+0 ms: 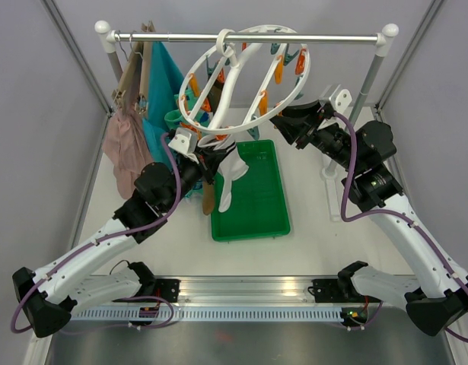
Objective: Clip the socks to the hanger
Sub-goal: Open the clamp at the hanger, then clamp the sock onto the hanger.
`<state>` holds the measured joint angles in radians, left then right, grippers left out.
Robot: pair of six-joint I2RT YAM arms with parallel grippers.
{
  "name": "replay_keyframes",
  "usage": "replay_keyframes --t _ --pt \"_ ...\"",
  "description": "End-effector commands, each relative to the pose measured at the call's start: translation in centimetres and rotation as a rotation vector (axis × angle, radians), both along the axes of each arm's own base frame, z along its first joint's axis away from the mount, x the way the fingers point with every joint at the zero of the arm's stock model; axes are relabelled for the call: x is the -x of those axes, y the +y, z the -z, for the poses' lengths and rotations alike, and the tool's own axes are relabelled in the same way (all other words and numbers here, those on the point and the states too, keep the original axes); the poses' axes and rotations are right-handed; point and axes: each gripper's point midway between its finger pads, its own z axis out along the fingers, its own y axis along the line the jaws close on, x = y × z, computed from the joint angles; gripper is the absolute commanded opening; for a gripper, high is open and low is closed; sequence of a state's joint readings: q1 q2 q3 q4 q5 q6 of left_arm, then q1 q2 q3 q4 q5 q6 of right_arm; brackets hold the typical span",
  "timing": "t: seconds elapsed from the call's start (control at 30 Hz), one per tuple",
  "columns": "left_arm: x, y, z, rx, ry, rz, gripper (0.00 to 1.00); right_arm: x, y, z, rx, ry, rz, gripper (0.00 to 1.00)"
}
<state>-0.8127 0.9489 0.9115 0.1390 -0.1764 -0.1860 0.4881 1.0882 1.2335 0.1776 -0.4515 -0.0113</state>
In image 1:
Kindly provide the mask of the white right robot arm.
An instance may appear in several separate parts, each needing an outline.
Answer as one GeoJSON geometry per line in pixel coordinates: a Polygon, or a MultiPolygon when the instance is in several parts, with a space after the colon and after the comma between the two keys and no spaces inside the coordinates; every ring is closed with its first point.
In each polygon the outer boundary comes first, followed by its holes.
{"type": "Polygon", "coordinates": [[[403,280],[357,261],[338,273],[339,295],[389,303],[426,335],[451,334],[450,325],[468,313],[468,272],[426,230],[386,168],[385,160],[396,153],[391,127],[371,120],[355,129],[330,103],[319,100],[285,107],[270,121],[289,144],[298,149],[312,145],[345,169],[342,221],[372,219],[415,275],[403,280]]]}

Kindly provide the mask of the white black striped sock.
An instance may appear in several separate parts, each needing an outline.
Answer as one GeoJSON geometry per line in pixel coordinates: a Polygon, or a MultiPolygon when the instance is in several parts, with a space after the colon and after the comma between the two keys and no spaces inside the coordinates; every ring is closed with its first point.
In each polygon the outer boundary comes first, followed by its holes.
{"type": "Polygon", "coordinates": [[[227,135],[222,140],[218,139],[217,135],[206,135],[199,140],[199,146],[213,148],[214,151],[226,150],[228,153],[218,168],[224,180],[218,211],[226,212],[231,205],[232,182],[243,177],[249,167],[239,155],[234,135],[227,135]]]}

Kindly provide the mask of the white round clip hanger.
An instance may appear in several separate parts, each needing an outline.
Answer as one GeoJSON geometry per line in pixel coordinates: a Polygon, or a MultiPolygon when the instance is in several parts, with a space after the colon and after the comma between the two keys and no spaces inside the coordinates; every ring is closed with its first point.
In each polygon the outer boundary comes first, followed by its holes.
{"type": "MultiPolygon", "coordinates": [[[[234,87],[230,108],[222,123],[224,127],[232,128],[243,122],[278,47],[278,44],[264,43],[243,67],[234,87]]],[[[298,43],[288,45],[284,63],[278,68],[276,77],[271,79],[267,87],[267,110],[271,110],[286,98],[297,84],[298,77],[295,69],[300,49],[301,46],[298,43]]],[[[183,96],[178,94],[179,109],[184,122],[202,133],[206,133],[203,128],[209,125],[214,116],[209,105],[209,91],[215,80],[224,84],[230,70],[230,67],[226,65],[219,76],[212,75],[220,58],[218,53],[209,56],[207,62],[196,70],[194,79],[185,94],[183,96]]]]}

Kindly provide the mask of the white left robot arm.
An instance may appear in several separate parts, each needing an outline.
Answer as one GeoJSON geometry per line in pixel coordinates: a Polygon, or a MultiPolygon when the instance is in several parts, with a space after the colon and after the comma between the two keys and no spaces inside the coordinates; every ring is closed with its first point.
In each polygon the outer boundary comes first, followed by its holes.
{"type": "Polygon", "coordinates": [[[117,209],[92,237],[41,268],[20,268],[12,275],[18,307],[11,331],[21,332],[24,313],[38,338],[63,329],[86,309],[110,301],[162,302],[156,297],[156,277],[143,262],[132,262],[114,274],[92,278],[97,269],[154,235],[176,210],[180,200],[204,179],[211,182],[226,150],[198,148],[193,157],[170,157],[170,164],[150,163],[135,181],[132,197],[117,209]]]}

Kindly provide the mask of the brown sock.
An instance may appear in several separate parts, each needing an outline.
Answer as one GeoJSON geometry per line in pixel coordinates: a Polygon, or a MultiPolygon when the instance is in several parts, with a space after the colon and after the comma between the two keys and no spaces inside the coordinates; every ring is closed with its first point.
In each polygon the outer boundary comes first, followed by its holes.
{"type": "Polygon", "coordinates": [[[220,103],[221,94],[223,91],[224,84],[218,80],[215,80],[212,88],[209,91],[208,100],[211,107],[212,113],[216,113],[218,105],[220,103]]]}
{"type": "Polygon", "coordinates": [[[210,215],[215,208],[215,187],[206,181],[202,182],[202,213],[205,216],[210,215]]]}

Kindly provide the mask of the mint green patterned sock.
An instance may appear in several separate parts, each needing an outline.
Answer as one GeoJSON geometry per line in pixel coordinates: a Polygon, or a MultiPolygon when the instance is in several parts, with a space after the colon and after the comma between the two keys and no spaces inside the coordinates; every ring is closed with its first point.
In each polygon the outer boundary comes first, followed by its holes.
{"type": "Polygon", "coordinates": [[[185,198],[191,199],[191,198],[198,198],[202,197],[203,194],[203,188],[202,188],[202,180],[197,181],[194,186],[189,190],[185,198]]]}

